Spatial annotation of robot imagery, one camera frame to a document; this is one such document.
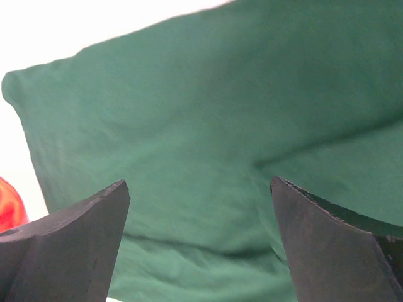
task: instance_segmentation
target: green fabric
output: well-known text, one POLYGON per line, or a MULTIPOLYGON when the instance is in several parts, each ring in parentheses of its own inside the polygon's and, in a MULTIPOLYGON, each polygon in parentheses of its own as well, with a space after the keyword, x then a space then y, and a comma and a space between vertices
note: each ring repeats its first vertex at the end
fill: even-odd
POLYGON ((292 302, 269 182, 403 225, 400 1, 238 0, 11 72, 51 212, 124 178, 110 295, 292 302))

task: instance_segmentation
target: white wall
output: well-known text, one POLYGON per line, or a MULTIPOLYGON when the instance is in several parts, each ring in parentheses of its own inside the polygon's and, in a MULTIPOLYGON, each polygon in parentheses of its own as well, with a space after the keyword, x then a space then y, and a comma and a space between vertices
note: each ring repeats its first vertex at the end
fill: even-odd
MULTIPOLYGON (((83 47, 228 0, 0 0, 0 79, 7 71, 69 57, 83 47)), ((20 120, 0 97, 0 176, 29 219, 47 215, 20 120)))

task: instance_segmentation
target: orange object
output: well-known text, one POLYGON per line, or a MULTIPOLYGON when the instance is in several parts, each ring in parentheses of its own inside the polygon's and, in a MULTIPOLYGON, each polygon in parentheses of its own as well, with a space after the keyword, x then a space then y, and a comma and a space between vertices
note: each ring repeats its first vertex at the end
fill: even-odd
POLYGON ((0 177, 0 232, 28 222, 23 201, 16 189, 0 177))

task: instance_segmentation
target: black plastic part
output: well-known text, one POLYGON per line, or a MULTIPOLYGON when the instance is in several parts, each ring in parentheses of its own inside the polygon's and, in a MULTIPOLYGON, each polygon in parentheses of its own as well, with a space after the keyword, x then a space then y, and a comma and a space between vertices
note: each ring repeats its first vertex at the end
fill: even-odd
POLYGON ((402 302, 403 228, 274 177, 273 206, 298 302, 402 302))
POLYGON ((0 301, 105 302, 130 196, 125 181, 0 233, 0 301))

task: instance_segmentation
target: green cloth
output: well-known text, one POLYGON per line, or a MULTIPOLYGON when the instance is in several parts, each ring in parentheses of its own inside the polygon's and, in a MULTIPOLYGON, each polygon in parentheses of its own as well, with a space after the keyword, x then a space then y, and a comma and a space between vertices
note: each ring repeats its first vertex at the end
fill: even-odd
POLYGON ((282 176, 403 225, 400 1, 238 0, 11 72, 51 212, 117 179, 124 302, 296 301, 282 176))

